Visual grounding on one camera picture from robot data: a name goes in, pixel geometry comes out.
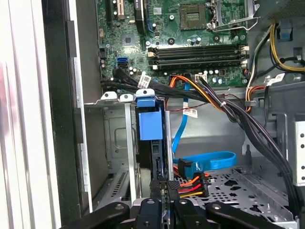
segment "chip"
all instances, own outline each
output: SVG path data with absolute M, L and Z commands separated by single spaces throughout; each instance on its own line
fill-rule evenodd
M 205 5 L 184 4 L 180 6 L 181 30 L 200 30 L 206 28 Z

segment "metal frame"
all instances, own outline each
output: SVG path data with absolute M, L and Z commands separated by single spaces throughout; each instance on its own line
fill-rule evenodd
M 85 108 L 84 108 L 84 96 L 83 96 L 83 85 L 81 76 L 81 57 L 80 57 L 80 44 L 77 24 L 77 10 L 76 1 L 69 0 L 69 13 L 70 20 L 74 23 L 76 57 L 72 59 L 74 65 L 74 76 L 76 86 L 76 100 L 77 108 L 81 110 L 81 126 L 82 126 L 82 139 L 81 144 L 81 165 L 84 191 L 88 193 L 89 212 L 92 212 L 92 194 L 91 194 L 91 183 L 90 183 L 90 172 L 89 172 L 89 161 L 88 161 L 88 147 L 87 147 L 87 135 L 86 135 L 86 121 L 85 121 Z
M 41 9 L 0 2 L 2 228 L 61 226 Z

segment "white cable label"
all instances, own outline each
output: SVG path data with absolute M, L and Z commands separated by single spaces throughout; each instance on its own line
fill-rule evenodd
M 151 81 L 151 77 L 145 74 L 141 75 L 140 81 L 138 83 L 138 88 L 146 89 L 148 88 L 149 82 Z
M 267 87 L 268 87 L 268 86 L 271 86 L 271 85 L 274 84 L 274 83 L 281 82 L 281 81 L 284 79 L 284 76 L 285 76 L 285 73 L 278 74 L 275 78 L 271 79 L 271 80 L 268 82 Z
M 192 109 L 192 108 L 189 108 L 188 103 L 187 102 L 183 102 L 183 114 L 184 115 L 187 115 L 187 116 L 190 116 L 192 118 L 198 118 L 198 111 L 196 109 Z

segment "motherboard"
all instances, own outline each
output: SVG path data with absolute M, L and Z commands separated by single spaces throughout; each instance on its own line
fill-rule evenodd
M 247 84 L 247 33 L 212 31 L 216 0 L 98 0 L 101 77 L 121 67 L 169 84 L 175 74 L 203 77 L 212 87 Z M 223 22 L 245 17 L 244 0 L 218 0 Z

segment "cable tie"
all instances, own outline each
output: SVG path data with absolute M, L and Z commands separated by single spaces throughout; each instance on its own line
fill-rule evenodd
M 225 101 L 223 101 L 221 104 L 220 104 L 220 107 L 223 107 L 224 105 L 226 105 L 227 103 Z

